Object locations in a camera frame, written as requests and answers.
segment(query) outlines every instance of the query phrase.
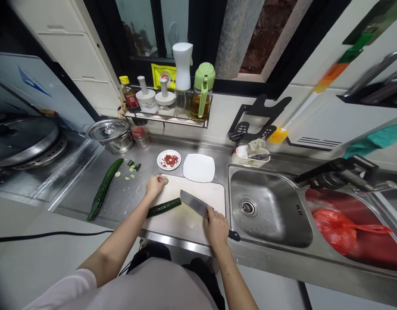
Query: cucumber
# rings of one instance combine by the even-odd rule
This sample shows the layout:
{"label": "cucumber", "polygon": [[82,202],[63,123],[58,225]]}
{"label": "cucumber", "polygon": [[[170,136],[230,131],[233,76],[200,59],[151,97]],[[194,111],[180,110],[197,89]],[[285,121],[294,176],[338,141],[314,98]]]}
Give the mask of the cucumber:
{"label": "cucumber", "polygon": [[115,172],[118,170],[119,166],[122,164],[123,161],[124,160],[120,158],[109,167],[98,189],[98,192],[96,193],[94,202],[92,203],[92,208],[87,218],[88,222],[93,221],[96,214],[99,212],[100,207],[102,206],[103,199],[105,198],[106,191],[108,190],[109,184],[111,183],[111,180],[115,175]]}
{"label": "cucumber", "polygon": [[150,217],[154,217],[157,216],[159,214],[165,213],[167,211],[170,211],[171,209],[174,209],[175,207],[178,207],[179,205],[181,205],[181,199],[180,198],[176,198],[167,202],[164,202],[160,205],[157,205],[155,207],[152,207],[151,209],[149,209],[148,214],[147,214],[147,218]]}

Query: white plate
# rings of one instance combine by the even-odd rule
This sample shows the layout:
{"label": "white plate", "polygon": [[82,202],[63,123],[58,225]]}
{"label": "white plate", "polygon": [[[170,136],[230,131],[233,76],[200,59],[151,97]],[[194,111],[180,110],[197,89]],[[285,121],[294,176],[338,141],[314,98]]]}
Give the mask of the white plate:
{"label": "white plate", "polygon": [[[166,165],[167,167],[164,167],[163,165],[161,165],[161,163],[165,163],[163,161],[164,157],[167,155],[175,155],[178,157],[178,163],[176,163],[173,167]],[[162,170],[166,170],[166,171],[170,171],[170,170],[174,170],[175,168],[177,168],[180,164],[181,164],[181,155],[180,153],[178,153],[177,151],[174,150],[165,150],[163,152],[161,152],[158,157],[156,158],[156,163],[158,165],[158,167],[160,167]]]}
{"label": "white plate", "polygon": [[212,182],[215,171],[214,159],[203,154],[188,154],[182,166],[185,178],[200,183]]}

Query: faucet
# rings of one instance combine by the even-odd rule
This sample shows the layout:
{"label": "faucet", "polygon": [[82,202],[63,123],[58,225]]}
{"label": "faucet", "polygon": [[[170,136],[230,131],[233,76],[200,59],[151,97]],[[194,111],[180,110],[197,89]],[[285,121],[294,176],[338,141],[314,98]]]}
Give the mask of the faucet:
{"label": "faucet", "polygon": [[[365,169],[363,178],[355,171],[356,166]],[[339,189],[351,184],[361,192],[372,192],[376,187],[371,183],[375,180],[379,166],[359,155],[336,158],[320,165],[297,177],[294,181],[299,186],[308,185],[313,189]]]}
{"label": "faucet", "polygon": [[385,192],[388,190],[393,190],[393,189],[397,189],[397,184],[393,181],[385,181],[385,182],[380,182],[378,184],[375,184],[373,186],[373,189],[369,192],[366,191],[362,191],[358,188],[354,188],[353,192],[357,195],[363,196],[366,195],[368,193],[373,193],[373,192]]}

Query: hand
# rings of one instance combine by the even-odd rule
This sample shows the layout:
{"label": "hand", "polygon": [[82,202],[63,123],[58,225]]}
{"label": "hand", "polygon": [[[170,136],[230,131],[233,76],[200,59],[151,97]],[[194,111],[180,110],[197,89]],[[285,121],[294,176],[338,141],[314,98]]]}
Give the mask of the hand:
{"label": "hand", "polygon": [[226,217],[212,207],[207,206],[209,219],[206,221],[207,235],[214,252],[222,250],[227,245],[228,221]]}
{"label": "hand", "polygon": [[149,195],[153,199],[155,199],[159,193],[161,193],[164,185],[166,183],[166,180],[164,177],[160,174],[154,175],[152,178],[150,178],[147,182],[147,193],[146,195]]}

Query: brush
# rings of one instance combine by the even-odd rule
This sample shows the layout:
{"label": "brush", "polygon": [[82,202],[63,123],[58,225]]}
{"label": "brush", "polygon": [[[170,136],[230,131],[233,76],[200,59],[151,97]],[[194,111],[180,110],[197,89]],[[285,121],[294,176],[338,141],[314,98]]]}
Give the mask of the brush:
{"label": "brush", "polygon": [[334,80],[336,80],[336,78],[349,66],[349,64],[359,56],[363,51],[363,47],[373,38],[373,32],[378,28],[379,24],[379,20],[371,21],[370,25],[366,27],[355,45],[348,49],[339,61],[332,66],[332,68],[326,73],[325,77],[316,85],[315,89],[305,102],[300,106],[296,113],[293,114],[291,119],[282,128],[278,127],[276,131],[272,133],[272,135],[267,139],[269,142],[281,144],[287,138],[289,134],[287,128],[333,83]]}

